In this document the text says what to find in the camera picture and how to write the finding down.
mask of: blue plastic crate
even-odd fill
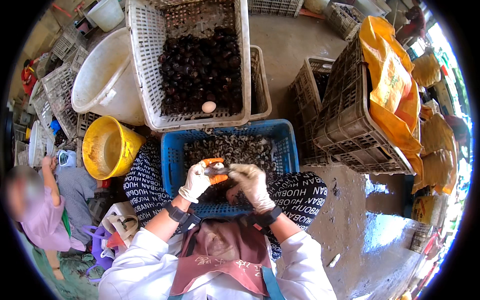
[[[279,174],[300,172],[298,153],[292,124],[285,119],[253,121],[250,125],[239,127],[215,128],[216,135],[261,134],[271,138],[276,150],[274,161]],[[167,132],[162,136],[162,178],[163,187],[167,193],[175,197],[179,188],[185,184],[185,166],[183,164],[183,145],[197,140],[207,139],[211,135],[200,130],[182,130]],[[192,209],[200,217],[204,216],[235,216],[251,211],[251,206],[229,204],[206,205],[193,204]]]

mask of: purple shirt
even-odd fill
[[[74,237],[68,237],[61,216],[65,198],[60,196],[60,205],[53,206],[52,189],[45,186],[45,200],[31,220],[21,222],[25,234],[37,247],[44,250],[68,251],[71,248],[85,251],[85,245]]]

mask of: white latex glove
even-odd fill
[[[228,167],[232,170],[228,176],[240,184],[257,213],[263,214],[275,207],[267,192],[265,172],[256,165],[231,164]]]
[[[190,167],[185,185],[179,189],[179,195],[192,203],[198,203],[198,197],[212,184],[228,179],[227,175],[208,177],[205,168],[213,162],[223,162],[221,158],[208,158]]]

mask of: wet floor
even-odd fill
[[[293,117],[287,87],[305,57],[336,59],[347,44],[324,21],[304,16],[250,16],[250,40],[264,55],[273,104],[269,119]],[[322,245],[337,298],[387,299],[403,292],[420,257],[408,249],[418,223],[401,217],[404,175],[365,176],[345,166],[301,170],[318,174],[329,189],[308,233]],[[335,267],[326,267],[338,253]],[[279,276],[284,267],[280,259]]]

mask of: brown apron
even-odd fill
[[[185,236],[169,300],[181,299],[196,279],[210,272],[229,274],[265,299],[284,299],[271,269],[265,236],[258,230],[240,220],[206,219]]]

